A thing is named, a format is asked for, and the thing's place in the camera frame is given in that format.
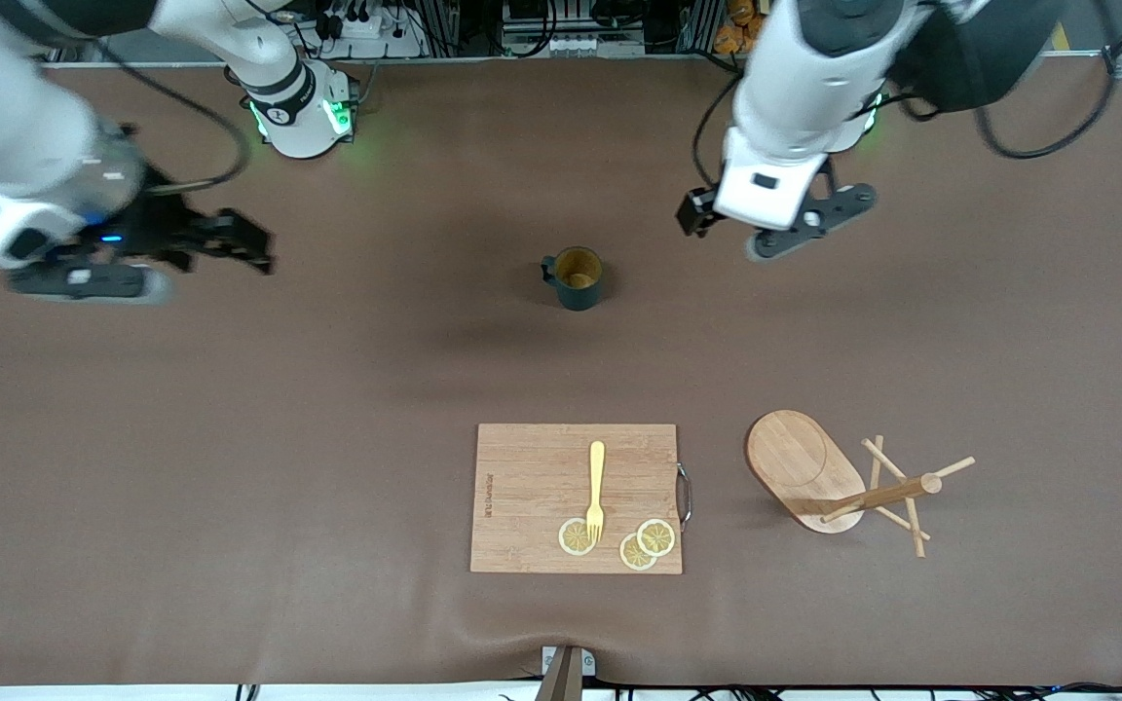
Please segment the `white terminal block strip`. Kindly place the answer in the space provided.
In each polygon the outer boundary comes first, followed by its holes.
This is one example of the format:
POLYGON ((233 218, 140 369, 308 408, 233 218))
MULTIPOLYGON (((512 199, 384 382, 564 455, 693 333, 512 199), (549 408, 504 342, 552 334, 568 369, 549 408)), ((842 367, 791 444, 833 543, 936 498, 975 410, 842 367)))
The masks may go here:
MULTIPOLYGON (((525 55, 542 39, 539 33, 508 35, 502 44, 511 53, 525 55)), ((647 53, 638 33, 632 34, 557 34, 534 57, 539 58, 629 58, 647 53)))

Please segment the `yellow plastic fork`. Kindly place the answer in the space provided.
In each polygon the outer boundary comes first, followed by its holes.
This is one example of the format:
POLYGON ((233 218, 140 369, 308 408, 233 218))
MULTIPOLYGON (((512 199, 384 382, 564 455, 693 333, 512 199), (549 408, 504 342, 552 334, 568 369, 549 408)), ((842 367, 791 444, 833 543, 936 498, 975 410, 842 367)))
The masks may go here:
POLYGON ((606 462, 606 445, 601 440, 596 440, 589 444, 588 473, 589 473, 589 499, 586 510, 586 533, 589 544, 595 546, 601 539, 605 527, 605 511, 603 505, 604 474, 606 462))

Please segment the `wooden mug tree rack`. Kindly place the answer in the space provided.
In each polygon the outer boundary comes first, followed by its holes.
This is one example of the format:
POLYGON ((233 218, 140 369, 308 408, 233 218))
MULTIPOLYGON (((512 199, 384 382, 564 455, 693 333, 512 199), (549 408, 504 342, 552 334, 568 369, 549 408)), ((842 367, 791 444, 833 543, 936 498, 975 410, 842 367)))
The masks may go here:
POLYGON ((931 536, 917 502, 940 494, 944 480, 975 465, 975 458, 909 476, 888 456, 882 436, 861 440, 861 448, 872 461, 867 476, 819 422, 798 411, 774 411, 753 422, 745 458, 758 483, 804 529, 842 535, 874 513, 907 532, 916 557, 926 559, 931 536))

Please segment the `brown table mat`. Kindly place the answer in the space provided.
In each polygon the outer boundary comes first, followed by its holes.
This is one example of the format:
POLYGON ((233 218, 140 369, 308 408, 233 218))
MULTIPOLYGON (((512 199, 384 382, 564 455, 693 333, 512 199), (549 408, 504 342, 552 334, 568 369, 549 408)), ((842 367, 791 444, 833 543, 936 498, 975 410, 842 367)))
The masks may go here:
POLYGON ((1122 686, 1122 85, 1077 145, 990 154, 882 111, 879 204, 767 265, 682 236, 703 59, 389 65, 352 145, 258 148, 201 207, 276 236, 160 307, 0 278, 0 684, 427 683, 592 649, 607 682, 1122 686), (542 282, 603 259, 574 312, 542 282), (795 523, 745 458, 812 417, 870 473, 975 465, 795 523), (481 423, 660 423, 681 575, 468 568, 481 423))

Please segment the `metal table edge bracket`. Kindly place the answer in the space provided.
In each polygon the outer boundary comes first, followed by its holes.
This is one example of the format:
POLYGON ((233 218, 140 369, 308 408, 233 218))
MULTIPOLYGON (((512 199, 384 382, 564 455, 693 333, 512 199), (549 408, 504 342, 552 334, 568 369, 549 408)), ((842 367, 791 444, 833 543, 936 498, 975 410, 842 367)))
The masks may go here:
POLYGON ((582 701, 583 682, 595 675, 594 652, 578 646, 545 646, 535 701, 582 701))

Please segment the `white power strip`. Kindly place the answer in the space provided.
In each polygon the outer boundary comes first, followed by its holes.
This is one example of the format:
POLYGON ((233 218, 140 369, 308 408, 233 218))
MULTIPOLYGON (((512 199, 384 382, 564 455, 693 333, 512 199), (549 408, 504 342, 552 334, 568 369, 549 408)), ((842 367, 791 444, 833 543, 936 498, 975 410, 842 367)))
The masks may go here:
POLYGON ((352 40, 371 41, 401 39, 404 35, 402 24, 408 22, 408 18, 402 19, 401 13, 394 12, 383 4, 352 3, 339 8, 330 6, 323 12, 318 13, 315 21, 315 34, 318 40, 352 40))

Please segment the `orange packaged goods pile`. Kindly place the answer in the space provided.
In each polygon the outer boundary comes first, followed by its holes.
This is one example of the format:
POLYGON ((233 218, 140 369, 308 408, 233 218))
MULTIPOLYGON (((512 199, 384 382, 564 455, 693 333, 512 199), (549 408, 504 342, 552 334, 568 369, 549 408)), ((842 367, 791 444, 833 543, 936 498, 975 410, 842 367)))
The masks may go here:
POLYGON ((765 26, 771 4, 773 0, 725 0, 725 18, 714 36, 712 53, 749 53, 765 26))

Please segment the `dark teal mug yellow inside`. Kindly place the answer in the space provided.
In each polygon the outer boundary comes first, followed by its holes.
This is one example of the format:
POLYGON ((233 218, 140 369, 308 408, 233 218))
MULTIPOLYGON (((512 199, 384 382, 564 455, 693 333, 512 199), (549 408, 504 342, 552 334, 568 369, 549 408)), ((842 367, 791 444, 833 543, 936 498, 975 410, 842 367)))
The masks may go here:
POLYGON ((557 256, 542 258, 542 282, 551 285, 565 310, 595 307, 601 299, 604 279, 603 259, 583 245, 571 245, 557 256))

